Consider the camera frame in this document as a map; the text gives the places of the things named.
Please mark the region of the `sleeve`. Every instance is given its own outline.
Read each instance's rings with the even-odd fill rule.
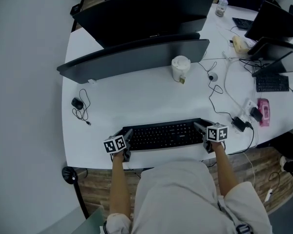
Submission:
[[[272,233],[267,212],[250,182],[232,188],[224,198],[226,206],[254,233]]]
[[[111,214],[106,220],[106,231],[108,234],[129,234],[131,221],[124,214]]]

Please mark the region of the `power strip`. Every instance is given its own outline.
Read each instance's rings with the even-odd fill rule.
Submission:
[[[243,107],[243,111],[241,111],[239,118],[245,123],[245,122],[249,122],[252,123],[255,121],[255,119],[250,116],[251,110],[253,107],[258,108],[258,106],[256,105],[256,103],[254,101],[252,101],[251,99],[247,98],[246,99],[246,103]]]

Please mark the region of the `white desk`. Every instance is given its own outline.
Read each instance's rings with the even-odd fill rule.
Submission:
[[[229,53],[230,57],[236,56],[234,49],[228,46],[228,40],[234,36],[229,31],[235,26],[231,18],[254,20],[256,12],[229,6],[225,16],[219,18],[214,10],[215,5],[212,6],[200,34],[202,39],[210,40],[204,59],[215,60],[203,60],[200,63],[209,69],[214,61],[217,61],[214,72],[218,74],[219,79],[216,84],[223,88],[227,61],[216,58],[223,58],[223,50]],[[244,31],[239,31],[237,28],[233,31],[241,36],[244,35]],[[87,31],[79,29],[70,35],[65,62],[100,49],[102,47]],[[289,77],[290,86],[293,89],[293,73],[289,74]],[[191,64],[184,85],[173,80],[170,67],[105,78],[99,80],[94,86],[80,85],[63,78],[62,118],[67,164],[73,167],[111,169],[112,163],[102,141],[124,126],[197,117],[230,126],[231,119],[227,115],[216,114],[213,111],[209,101],[212,90],[208,87],[208,82],[206,72],[198,63]],[[240,105],[245,103],[246,98],[252,98],[256,102],[256,98],[260,96],[270,101],[270,127],[261,128],[258,124],[253,124],[258,131],[255,130],[252,146],[293,128],[292,92],[257,94],[253,78],[238,61],[233,62],[229,67],[226,87]],[[91,101],[91,106],[88,108],[91,126],[72,115],[71,101],[74,97],[78,97],[82,88],[87,90]],[[233,117],[239,115],[240,109],[226,93],[222,95],[214,93],[212,100],[219,112],[229,112]],[[251,137],[250,129],[246,129],[244,133],[238,133],[230,127],[229,139],[226,140],[226,153],[246,149]],[[132,152],[130,162],[124,163],[124,168],[146,168],[169,161],[189,158],[203,160],[212,157],[215,157],[215,154],[208,154],[202,144],[138,151]]]

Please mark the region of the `wooden floor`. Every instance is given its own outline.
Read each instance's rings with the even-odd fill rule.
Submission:
[[[272,172],[280,173],[280,184],[274,191],[270,200],[264,203],[267,212],[280,206],[293,194],[293,176],[287,172],[281,172],[279,160],[281,154],[272,147],[263,149],[250,149],[245,154],[248,156],[253,164],[255,172],[255,190],[259,198],[264,202],[267,191],[272,188],[276,189],[278,184],[278,175],[273,174],[271,181],[268,181]],[[244,154],[236,154],[229,156],[230,162],[233,166],[235,174],[239,182],[250,181],[253,183],[253,173],[251,164]],[[215,159],[205,160],[207,166],[212,165]],[[219,193],[218,179],[217,179],[217,164],[209,168],[209,171],[214,179],[217,192]],[[141,174],[141,170],[135,170],[137,174]],[[133,213],[133,206],[135,194],[139,178],[132,172],[126,171],[127,182],[129,186],[131,207]],[[104,216],[107,217],[109,213],[109,190],[111,185],[111,170],[95,170],[89,169],[88,177],[79,182],[81,193],[90,214],[92,214],[98,207],[104,210]]]

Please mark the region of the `white cup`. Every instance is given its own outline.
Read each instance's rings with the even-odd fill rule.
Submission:
[[[172,77],[175,81],[180,82],[186,78],[186,74],[190,69],[191,61],[184,56],[177,56],[171,61]]]

